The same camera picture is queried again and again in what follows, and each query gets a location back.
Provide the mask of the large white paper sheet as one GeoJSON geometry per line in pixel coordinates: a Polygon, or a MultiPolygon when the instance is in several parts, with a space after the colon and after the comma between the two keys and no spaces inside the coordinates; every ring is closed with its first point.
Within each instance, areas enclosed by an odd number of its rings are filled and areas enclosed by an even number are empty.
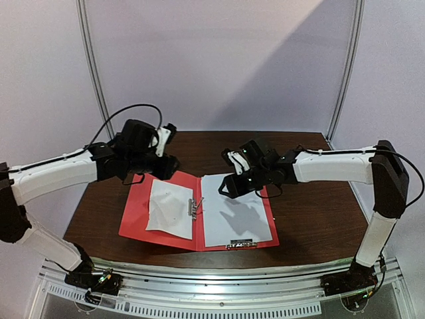
{"type": "Polygon", "coordinates": [[[266,209],[261,198],[249,193],[230,199],[218,192],[225,175],[206,175],[201,179],[205,247],[229,245],[232,241],[272,240],[266,209]]]}

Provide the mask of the metal spine folder clip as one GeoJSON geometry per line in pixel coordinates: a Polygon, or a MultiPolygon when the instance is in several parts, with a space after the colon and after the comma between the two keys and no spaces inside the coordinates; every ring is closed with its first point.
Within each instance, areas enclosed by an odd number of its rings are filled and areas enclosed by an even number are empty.
{"type": "Polygon", "coordinates": [[[189,199],[188,202],[188,216],[191,217],[192,221],[197,220],[197,211],[199,210],[202,202],[204,200],[204,197],[201,197],[199,201],[197,201],[195,198],[189,199]]]}

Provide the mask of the metal bottom folder clip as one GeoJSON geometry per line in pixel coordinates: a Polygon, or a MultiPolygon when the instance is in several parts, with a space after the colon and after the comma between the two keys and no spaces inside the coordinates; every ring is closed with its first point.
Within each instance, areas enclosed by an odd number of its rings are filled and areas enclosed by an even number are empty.
{"type": "Polygon", "coordinates": [[[227,250],[237,249],[255,249],[258,246],[257,242],[250,240],[232,240],[226,245],[227,250]]]}

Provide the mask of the small white paper sheet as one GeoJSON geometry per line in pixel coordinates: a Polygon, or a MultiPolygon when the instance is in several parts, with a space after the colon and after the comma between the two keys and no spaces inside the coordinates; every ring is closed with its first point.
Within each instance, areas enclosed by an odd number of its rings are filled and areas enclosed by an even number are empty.
{"type": "Polygon", "coordinates": [[[191,240],[193,222],[189,213],[189,200],[193,190],[155,179],[149,197],[149,219],[146,231],[162,231],[191,240]]]}

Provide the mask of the red file folder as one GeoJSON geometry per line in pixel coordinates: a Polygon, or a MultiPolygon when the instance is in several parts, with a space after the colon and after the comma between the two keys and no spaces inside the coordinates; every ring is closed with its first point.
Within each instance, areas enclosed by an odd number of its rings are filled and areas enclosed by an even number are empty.
{"type": "MultiPolygon", "coordinates": [[[[145,175],[145,177],[134,178],[120,225],[120,236],[147,243],[155,243],[196,252],[227,250],[226,246],[210,248],[205,247],[202,204],[197,211],[197,220],[193,221],[193,236],[191,240],[182,239],[162,231],[146,231],[145,228],[147,227],[147,222],[149,219],[149,197],[152,183],[155,179],[157,178],[149,174],[145,175]]],[[[170,180],[165,182],[192,189],[193,198],[199,201],[199,199],[202,197],[201,179],[202,177],[195,177],[188,173],[178,171],[170,180]]],[[[258,243],[256,249],[277,247],[280,242],[274,223],[272,208],[268,199],[268,192],[266,189],[263,189],[260,191],[260,195],[266,196],[266,198],[261,199],[266,209],[267,219],[272,233],[272,240],[258,243]]]]}

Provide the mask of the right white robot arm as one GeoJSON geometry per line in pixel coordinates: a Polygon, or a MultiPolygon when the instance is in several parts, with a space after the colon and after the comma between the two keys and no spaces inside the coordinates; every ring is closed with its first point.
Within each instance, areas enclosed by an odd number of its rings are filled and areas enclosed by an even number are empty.
{"type": "Polygon", "coordinates": [[[234,173],[223,178],[218,192],[236,199],[267,185],[314,181],[347,181],[373,186],[375,204],[369,226],[343,284],[356,290],[369,279],[372,267],[405,212],[409,176],[392,144],[381,140],[357,150],[309,150],[298,146],[280,155],[262,140],[250,140],[238,151],[225,149],[225,162],[234,173]]]}

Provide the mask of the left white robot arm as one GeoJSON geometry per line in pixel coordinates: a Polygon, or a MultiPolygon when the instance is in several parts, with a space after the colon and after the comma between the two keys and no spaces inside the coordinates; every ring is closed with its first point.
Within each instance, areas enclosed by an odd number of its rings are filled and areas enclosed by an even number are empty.
{"type": "Polygon", "coordinates": [[[84,249],[52,234],[27,213],[31,200],[54,191],[104,181],[125,180],[129,174],[146,173],[171,179],[179,168],[176,157],[156,151],[121,149],[99,142],[71,154],[11,169],[1,164],[1,241],[29,247],[56,263],[84,288],[94,288],[99,276],[84,249]]]}

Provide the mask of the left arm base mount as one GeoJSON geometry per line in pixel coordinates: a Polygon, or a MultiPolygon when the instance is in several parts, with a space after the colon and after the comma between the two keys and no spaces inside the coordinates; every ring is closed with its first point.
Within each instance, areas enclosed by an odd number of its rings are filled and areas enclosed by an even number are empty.
{"type": "Polygon", "coordinates": [[[98,306],[104,294],[118,295],[123,279],[112,268],[96,270],[92,261],[82,261],[76,269],[67,273],[64,281],[70,286],[85,289],[84,301],[98,306]]]}

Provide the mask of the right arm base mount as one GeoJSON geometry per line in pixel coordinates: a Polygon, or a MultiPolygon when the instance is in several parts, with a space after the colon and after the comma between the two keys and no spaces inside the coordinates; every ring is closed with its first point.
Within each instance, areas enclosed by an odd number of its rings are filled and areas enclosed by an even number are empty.
{"type": "Polygon", "coordinates": [[[320,278],[320,287],[326,296],[339,295],[346,310],[361,312],[383,285],[386,262],[382,255],[379,268],[381,279],[378,279],[374,266],[363,266],[353,259],[348,270],[323,275],[320,278]]]}

